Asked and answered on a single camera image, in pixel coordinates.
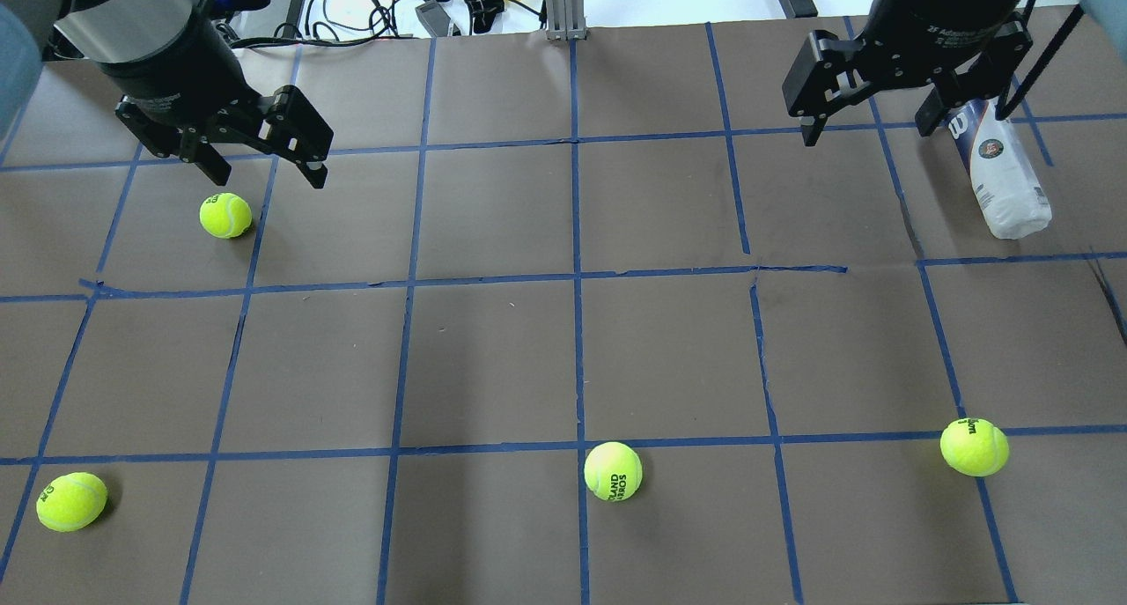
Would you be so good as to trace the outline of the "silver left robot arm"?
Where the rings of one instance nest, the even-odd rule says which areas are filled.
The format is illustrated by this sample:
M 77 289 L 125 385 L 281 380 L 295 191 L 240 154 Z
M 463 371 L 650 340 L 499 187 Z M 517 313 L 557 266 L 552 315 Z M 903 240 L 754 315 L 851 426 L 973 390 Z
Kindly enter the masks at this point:
M 115 116 L 147 152 L 196 166 L 218 185 L 221 144 L 294 164 L 325 187 L 334 132 L 295 84 L 261 95 L 197 0 L 1 0 L 3 131 L 32 99 L 53 33 L 122 94 Z

